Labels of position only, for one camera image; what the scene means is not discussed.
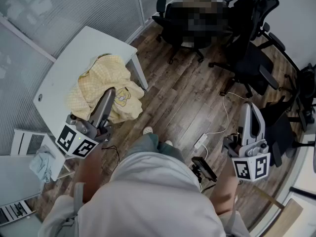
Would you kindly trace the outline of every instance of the person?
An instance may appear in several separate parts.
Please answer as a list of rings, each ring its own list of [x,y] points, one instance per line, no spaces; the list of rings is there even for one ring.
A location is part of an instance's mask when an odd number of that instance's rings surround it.
[[[151,127],[102,187],[101,152],[98,146],[81,160],[71,196],[57,198],[39,237],[250,236],[235,211],[238,179],[229,157],[209,199],[180,150],[160,143]]]

